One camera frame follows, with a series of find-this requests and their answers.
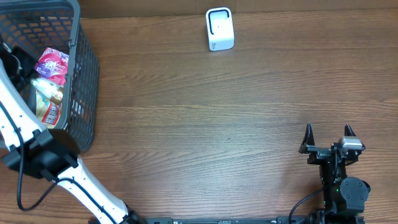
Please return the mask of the purple red sachet pack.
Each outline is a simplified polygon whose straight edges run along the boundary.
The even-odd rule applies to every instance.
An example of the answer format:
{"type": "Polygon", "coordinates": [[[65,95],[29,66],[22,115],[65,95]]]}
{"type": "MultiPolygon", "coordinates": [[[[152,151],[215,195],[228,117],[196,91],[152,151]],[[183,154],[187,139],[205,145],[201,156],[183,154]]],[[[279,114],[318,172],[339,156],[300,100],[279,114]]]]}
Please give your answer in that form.
{"type": "Polygon", "coordinates": [[[64,86],[68,71],[68,54],[47,47],[35,64],[35,70],[40,77],[64,86]]]}

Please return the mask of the beige snack bag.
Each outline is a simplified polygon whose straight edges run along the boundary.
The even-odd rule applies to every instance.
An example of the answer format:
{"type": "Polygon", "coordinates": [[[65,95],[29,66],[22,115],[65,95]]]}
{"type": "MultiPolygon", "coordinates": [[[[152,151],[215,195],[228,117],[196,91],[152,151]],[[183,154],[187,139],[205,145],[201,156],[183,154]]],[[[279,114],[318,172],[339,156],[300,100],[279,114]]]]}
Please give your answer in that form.
{"type": "Polygon", "coordinates": [[[36,95],[36,106],[35,106],[36,117],[42,123],[44,123],[49,129],[53,129],[57,125],[60,119],[61,109],[59,105],[50,101],[38,90],[35,91],[35,95],[36,95]]]}

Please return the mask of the white gold-capped cream tube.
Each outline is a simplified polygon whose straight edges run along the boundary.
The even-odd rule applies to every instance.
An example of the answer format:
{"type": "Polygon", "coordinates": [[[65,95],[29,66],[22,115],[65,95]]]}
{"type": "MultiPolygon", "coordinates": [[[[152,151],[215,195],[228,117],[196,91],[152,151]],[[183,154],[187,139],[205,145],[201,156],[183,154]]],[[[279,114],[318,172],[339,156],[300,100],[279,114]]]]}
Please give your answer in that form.
{"type": "Polygon", "coordinates": [[[61,105],[63,101],[63,86],[46,78],[35,78],[30,83],[51,102],[61,105]]]}

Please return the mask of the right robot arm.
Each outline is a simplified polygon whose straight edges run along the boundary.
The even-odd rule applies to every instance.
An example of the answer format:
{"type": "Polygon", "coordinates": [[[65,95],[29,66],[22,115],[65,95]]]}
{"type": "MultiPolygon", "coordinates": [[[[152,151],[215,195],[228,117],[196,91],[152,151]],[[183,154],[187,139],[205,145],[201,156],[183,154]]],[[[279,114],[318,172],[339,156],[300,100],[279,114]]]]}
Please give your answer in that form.
{"type": "Polygon", "coordinates": [[[349,177],[346,167],[358,162],[365,149],[348,124],[338,142],[329,148],[317,147],[312,125],[308,123],[298,152],[308,155],[307,164],[319,167],[322,187],[296,203],[289,213],[288,222],[293,222],[293,213],[299,205],[323,194],[324,207],[312,211],[299,223],[364,223],[364,218],[359,215],[364,212],[371,187],[364,180],[349,177]]]}

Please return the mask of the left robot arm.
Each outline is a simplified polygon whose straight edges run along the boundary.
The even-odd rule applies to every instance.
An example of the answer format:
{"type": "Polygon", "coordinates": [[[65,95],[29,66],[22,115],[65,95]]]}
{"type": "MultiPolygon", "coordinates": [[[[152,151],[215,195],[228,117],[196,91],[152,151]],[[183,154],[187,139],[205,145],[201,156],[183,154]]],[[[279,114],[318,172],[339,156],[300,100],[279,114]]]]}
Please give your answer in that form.
{"type": "Polygon", "coordinates": [[[1,46],[1,134],[9,151],[3,163],[17,171],[17,206],[30,211],[60,186],[72,194],[96,218],[96,223],[143,223],[143,219],[111,194],[88,170],[80,149],[69,133],[48,129],[31,112],[19,93],[21,62],[1,46]],[[24,176],[46,179],[51,186],[33,205],[22,203],[24,176]]]}

